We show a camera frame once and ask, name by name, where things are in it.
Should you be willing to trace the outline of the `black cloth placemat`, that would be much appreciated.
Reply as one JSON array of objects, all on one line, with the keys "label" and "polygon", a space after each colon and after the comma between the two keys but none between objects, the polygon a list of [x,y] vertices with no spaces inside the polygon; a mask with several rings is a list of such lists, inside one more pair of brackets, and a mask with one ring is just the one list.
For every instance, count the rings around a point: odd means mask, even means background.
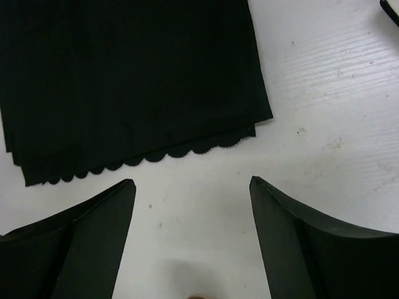
[{"label": "black cloth placemat", "polygon": [[2,1],[1,116],[27,186],[203,154],[272,118],[247,1]]}]

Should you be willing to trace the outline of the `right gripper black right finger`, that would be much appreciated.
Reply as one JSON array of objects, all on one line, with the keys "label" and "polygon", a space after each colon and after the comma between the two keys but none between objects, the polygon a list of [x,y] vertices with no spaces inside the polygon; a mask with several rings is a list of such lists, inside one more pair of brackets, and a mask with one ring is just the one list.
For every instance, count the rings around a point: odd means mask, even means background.
[{"label": "right gripper black right finger", "polygon": [[272,298],[397,298],[398,235],[341,221],[251,179]]}]

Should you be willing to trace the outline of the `square white plate black rim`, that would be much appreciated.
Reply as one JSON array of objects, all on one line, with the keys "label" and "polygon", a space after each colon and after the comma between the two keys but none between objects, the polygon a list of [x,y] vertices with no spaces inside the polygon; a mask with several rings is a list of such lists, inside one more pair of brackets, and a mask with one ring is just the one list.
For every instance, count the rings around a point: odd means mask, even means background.
[{"label": "square white plate black rim", "polygon": [[399,26],[399,0],[380,0],[380,5],[390,19]]}]

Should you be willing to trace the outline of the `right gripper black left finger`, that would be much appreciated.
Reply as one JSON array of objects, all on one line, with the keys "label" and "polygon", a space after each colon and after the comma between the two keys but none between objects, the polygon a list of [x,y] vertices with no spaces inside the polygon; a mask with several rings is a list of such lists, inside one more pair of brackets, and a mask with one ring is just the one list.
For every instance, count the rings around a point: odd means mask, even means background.
[{"label": "right gripper black left finger", "polygon": [[1,298],[112,298],[135,195],[124,179],[1,236]]}]

